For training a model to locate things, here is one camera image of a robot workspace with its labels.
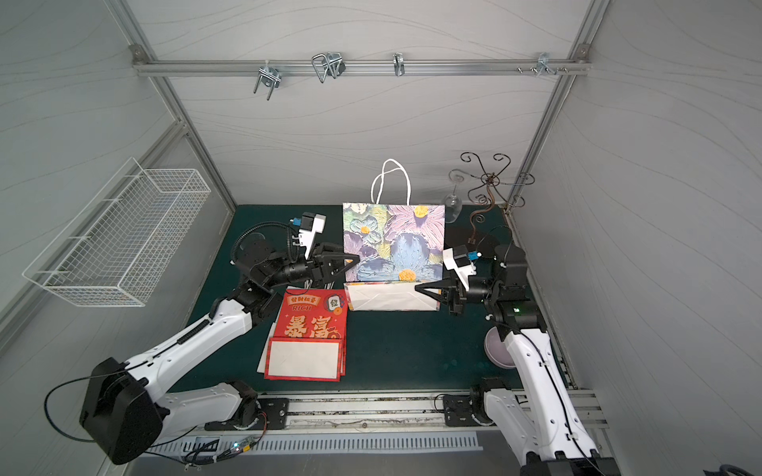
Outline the floral paper bag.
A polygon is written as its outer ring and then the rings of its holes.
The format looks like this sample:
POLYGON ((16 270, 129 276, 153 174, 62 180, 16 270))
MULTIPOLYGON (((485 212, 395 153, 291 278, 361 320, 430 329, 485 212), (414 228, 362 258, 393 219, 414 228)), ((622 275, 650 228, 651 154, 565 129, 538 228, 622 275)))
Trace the floral paper bag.
POLYGON ((418 285, 442 279, 446 208, 413 204, 412 184, 402 164, 384 161, 370 188, 369 202, 343 204, 343 249, 359 263, 346 274, 352 311, 437 311, 440 303, 419 293, 418 285), (402 204, 381 202, 387 176, 405 179, 402 204))

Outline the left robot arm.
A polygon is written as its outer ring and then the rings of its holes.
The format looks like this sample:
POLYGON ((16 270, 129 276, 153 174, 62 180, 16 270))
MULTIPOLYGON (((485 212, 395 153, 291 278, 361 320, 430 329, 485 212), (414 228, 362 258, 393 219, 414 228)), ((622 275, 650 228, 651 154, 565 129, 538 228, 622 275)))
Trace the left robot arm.
POLYGON ((265 426, 257 392, 242 381, 180 393, 172 388, 228 342, 273 317, 287 289, 331 284, 359 264, 359 256, 339 244, 318 242, 324 226, 321 214, 282 224, 282 251, 262 235, 263 224, 246 230, 229 255, 238 284, 204 317, 124 362, 107 358, 83 377, 87 390, 79 425, 86 435, 81 442, 96 445, 121 465, 181 430, 211 424, 247 432, 265 426))

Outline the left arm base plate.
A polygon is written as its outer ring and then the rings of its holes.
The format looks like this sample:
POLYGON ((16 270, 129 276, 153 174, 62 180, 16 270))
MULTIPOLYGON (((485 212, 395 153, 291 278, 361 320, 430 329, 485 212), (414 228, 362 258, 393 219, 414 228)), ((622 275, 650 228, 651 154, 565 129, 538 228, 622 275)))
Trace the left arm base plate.
POLYGON ((283 430, 289 411, 286 398, 245 398, 229 420, 208 422, 208 432, 254 432, 254 430, 283 430))

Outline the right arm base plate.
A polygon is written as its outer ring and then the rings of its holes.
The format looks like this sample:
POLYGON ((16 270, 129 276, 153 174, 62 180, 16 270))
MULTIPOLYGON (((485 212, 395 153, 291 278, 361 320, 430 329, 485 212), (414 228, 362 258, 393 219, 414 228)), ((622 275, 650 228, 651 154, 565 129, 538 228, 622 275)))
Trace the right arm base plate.
POLYGON ((480 395, 451 395, 442 396, 444 424, 449 428, 466 428, 467 426, 493 426, 484 410, 480 395))

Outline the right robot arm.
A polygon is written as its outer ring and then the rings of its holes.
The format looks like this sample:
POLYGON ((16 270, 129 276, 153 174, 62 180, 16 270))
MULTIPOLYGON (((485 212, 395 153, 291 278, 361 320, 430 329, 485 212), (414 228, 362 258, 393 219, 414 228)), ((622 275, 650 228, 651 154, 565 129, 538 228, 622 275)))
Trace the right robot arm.
POLYGON ((487 277, 478 276, 478 256, 464 246, 444 250, 443 279, 415 288, 454 315, 467 305, 482 305, 518 371, 528 406, 522 408, 499 379, 485 379, 471 396, 472 418, 500 430, 523 475, 619 474, 615 459, 600 454, 573 406, 530 295, 525 252, 513 244, 497 246, 487 277))

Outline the red paper bag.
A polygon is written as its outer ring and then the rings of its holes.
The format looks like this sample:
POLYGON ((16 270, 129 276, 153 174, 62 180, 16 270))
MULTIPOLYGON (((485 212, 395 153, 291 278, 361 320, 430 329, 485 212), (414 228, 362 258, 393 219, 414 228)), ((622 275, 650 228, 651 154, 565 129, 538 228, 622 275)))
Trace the red paper bag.
POLYGON ((264 354, 267 380, 335 382, 343 376, 343 342, 272 337, 264 354))
POLYGON ((337 382, 345 375, 348 301, 344 291, 285 291, 264 357, 267 380, 337 382))

